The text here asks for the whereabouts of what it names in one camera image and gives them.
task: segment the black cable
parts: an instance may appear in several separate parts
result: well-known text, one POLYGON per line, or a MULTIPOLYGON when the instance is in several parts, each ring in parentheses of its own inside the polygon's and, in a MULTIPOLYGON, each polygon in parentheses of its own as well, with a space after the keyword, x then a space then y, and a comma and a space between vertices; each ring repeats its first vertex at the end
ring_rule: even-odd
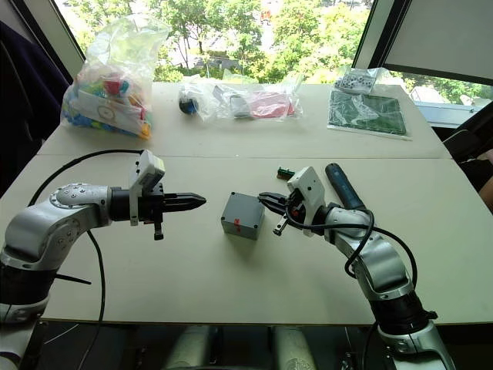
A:
POLYGON ((101 329, 101 324, 102 324, 102 316, 105 314, 105 302, 106 302, 106 280, 105 280, 105 269, 102 264, 102 254, 101 254, 101 248, 99 248, 98 242, 94 238, 94 235, 92 235, 91 230, 87 230, 87 234, 91 238, 92 243, 94 244, 94 248, 96 249, 96 253, 98 254, 98 262, 99 262, 99 271, 101 273, 101 306, 99 308, 99 318, 98 318, 98 323, 96 324, 96 331, 94 335, 92 336, 92 340, 90 341, 86 352, 84 352, 84 355, 82 356, 82 359, 80 360, 79 366, 77 367, 77 370, 81 370, 82 367, 84 366, 84 362, 86 362, 87 355, 91 352, 92 347, 94 346, 94 343, 96 343, 96 339, 98 338, 99 330, 101 329))
POLYGON ((39 195, 41 192, 55 179, 60 173, 63 171, 69 169, 70 167, 74 167, 76 164, 81 163, 83 160, 87 160, 88 158, 92 158, 94 156, 100 156, 102 154, 108 154, 108 153, 134 153, 134 154, 142 154, 143 150, 128 150, 128 149, 109 149, 109 150, 100 150, 99 152, 93 152, 86 154, 85 156, 80 156, 79 158, 75 158, 74 160, 71 160, 67 164, 64 164, 62 167, 58 168, 57 171, 52 173, 50 177, 48 177, 44 183, 41 184, 41 186, 37 189, 37 191, 34 193, 32 196, 31 200, 29 201, 28 207, 32 206, 34 203, 36 203, 37 199, 39 198, 39 195))
MULTIPOLYGON (((286 217, 291 222, 292 225, 295 227, 299 227, 300 229, 307 229, 307 230, 321 230, 321 229, 368 229, 367 225, 363 224, 338 224, 338 225, 333 225, 333 224, 320 224, 320 225, 308 225, 308 224, 302 224, 296 220, 293 219, 291 214, 289 212, 286 212, 286 217)), ((379 227, 374 227, 373 231, 376 231, 379 234, 387 235, 388 237, 391 237, 395 241, 397 241, 402 249, 407 254, 407 257, 409 258, 409 261, 411 262, 411 270, 412 270, 412 276, 411 280, 413 282, 414 288, 416 288, 416 283, 418 282, 418 266, 416 265, 416 260, 414 259, 414 255, 411 252, 411 249, 406 245, 406 243, 400 239, 397 235, 392 234, 390 231, 381 229, 379 227)))
POLYGON ((375 329, 377 329, 378 323, 374 322, 370 330, 367 333, 367 338, 364 341, 363 353, 361 354, 361 370, 366 370, 367 368, 367 356, 368 356, 368 348, 370 347, 370 339, 371 335, 374 333, 375 329))
POLYGON ((348 274, 352 278, 356 278, 356 275, 354 274, 354 272, 350 270, 350 266, 353 264, 354 260, 360 255, 360 252, 363 250, 365 244, 368 242, 368 239, 370 239, 371 233, 375 226, 375 217, 373 215, 373 212, 371 212, 370 210, 362 210, 362 211, 368 214, 368 216, 370 216, 370 224, 368 225, 367 230, 364 233, 363 239, 361 239, 360 245, 357 246, 356 250, 352 253, 351 256, 349 256, 346 263, 344 264, 344 271, 346 271, 346 274, 348 274))

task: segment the white table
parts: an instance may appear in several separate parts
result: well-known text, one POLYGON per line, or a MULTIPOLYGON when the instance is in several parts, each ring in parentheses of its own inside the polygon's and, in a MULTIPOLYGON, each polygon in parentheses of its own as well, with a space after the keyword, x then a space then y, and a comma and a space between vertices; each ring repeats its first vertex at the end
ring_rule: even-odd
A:
MULTIPOLYGON (((29 201, 47 175, 73 156, 37 156, 0 200, 0 230, 29 201)), ((74 181, 128 185, 132 155, 87 160, 63 173, 50 190, 74 181)), ((193 191, 207 203, 165 215, 165 240, 151 225, 114 223, 94 230, 106 267, 105 321, 370 324, 374 318, 357 282, 344 273, 345 257, 321 237, 272 229, 266 210, 257 242, 223 233, 220 215, 230 191, 286 193, 277 167, 311 165, 337 200, 323 168, 333 160, 164 158, 167 192, 193 191)), ((438 323, 493 321, 493 217, 451 160, 337 160, 378 225, 395 232, 418 262, 418 296, 438 323)), ((40 199, 45 199, 45 192, 40 199)), ((57 281, 46 318, 96 320, 99 270, 94 247, 79 238, 62 274, 86 286, 57 281)))
POLYGON ((41 154, 80 156, 114 149, 150 149, 161 156, 242 158, 451 158, 400 86, 376 86, 375 95, 399 100, 412 141, 327 128, 329 85, 302 85, 301 119, 224 120, 204 123, 178 109, 176 83, 153 85, 153 137, 149 141, 103 130, 60 126, 41 154))

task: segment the green mat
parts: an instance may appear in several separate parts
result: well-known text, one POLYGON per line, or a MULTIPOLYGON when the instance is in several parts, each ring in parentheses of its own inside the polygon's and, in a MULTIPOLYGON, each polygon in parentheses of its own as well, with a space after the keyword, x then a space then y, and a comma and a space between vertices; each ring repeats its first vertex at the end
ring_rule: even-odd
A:
POLYGON ((338 90, 330 94, 329 126, 400 136, 407 133, 397 99, 346 94, 338 90))

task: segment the robotic arm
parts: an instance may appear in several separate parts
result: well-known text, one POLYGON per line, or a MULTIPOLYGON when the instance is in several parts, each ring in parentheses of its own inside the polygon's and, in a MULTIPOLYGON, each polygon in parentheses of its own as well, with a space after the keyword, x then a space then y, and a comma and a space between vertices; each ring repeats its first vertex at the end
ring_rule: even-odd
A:
POLYGON ((154 224, 163 239, 163 213, 192 210, 206 202, 194 193, 164 193, 161 159, 144 150, 131 172, 129 190, 71 183, 25 208, 5 232, 0 253, 0 368, 15 368, 49 300, 57 271, 77 238, 112 221, 154 224))
MULTIPOLYGON (((350 258, 365 235, 365 229, 349 225, 369 227, 370 217, 363 211, 364 205, 350 186, 338 165, 329 165, 329 175, 344 204, 325 206, 324 186, 313 167, 305 167, 288 181, 291 191, 288 198, 275 193, 261 193, 260 201, 283 218, 274 229, 277 235, 287 224, 304 229, 307 236, 319 234, 334 244, 350 258), (307 225, 327 225, 326 228, 307 228, 307 225)), ((447 349, 441 340, 432 318, 434 312, 423 309, 414 291, 409 274, 397 251, 377 232, 372 232, 361 252, 352 263, 354 275, 370 303, 378 323, 378 333, 389 351, 387 362, 393 368, 416 365, 419 369, 445 368, 455 370, 447 349)))

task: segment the gray box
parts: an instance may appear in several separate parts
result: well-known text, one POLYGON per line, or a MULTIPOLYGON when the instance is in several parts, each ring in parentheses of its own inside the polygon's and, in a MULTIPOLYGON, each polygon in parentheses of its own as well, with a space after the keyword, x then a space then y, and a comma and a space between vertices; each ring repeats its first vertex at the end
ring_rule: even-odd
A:
POLYGON ((221 217, 224 232, 256 240, 263 211, 264 206, 256 197, 232 192, 221 217))

